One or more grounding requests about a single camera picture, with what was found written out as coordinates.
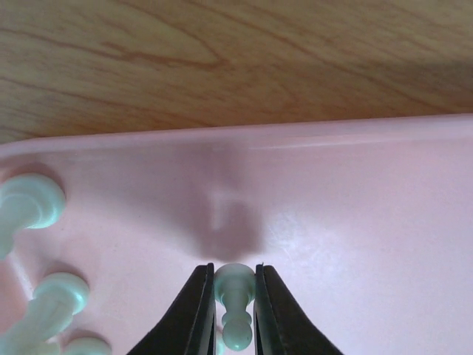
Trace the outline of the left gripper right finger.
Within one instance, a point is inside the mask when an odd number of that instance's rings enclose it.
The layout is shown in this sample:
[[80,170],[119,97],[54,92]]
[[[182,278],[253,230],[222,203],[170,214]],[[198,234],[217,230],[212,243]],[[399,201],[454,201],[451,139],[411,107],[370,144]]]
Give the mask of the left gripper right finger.
[[256,354],[342,355],[310,321],[273,266],[256,266]]

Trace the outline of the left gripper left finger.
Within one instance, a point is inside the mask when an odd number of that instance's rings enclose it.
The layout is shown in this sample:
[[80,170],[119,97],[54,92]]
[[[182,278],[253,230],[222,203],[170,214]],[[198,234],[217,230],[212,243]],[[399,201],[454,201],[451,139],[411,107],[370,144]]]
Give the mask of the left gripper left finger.
[[214,355],[214,264],[197,266],[167,312],[129,355]]

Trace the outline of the white pawn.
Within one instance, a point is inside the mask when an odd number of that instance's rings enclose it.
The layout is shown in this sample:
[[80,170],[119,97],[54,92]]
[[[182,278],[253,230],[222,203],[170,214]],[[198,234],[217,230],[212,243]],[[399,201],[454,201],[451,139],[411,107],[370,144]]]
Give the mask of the white pawn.
[[254,271],[243,264],[221,266],[214,276],[214,298],[224,308],[222,340],[232,351],[243,351],[253,339],[252,317],[248,305],[256,296]]
[[217,333],[216,335],[216,355],[224,355],[225,354],[225,343],[222,338],[221,333]]

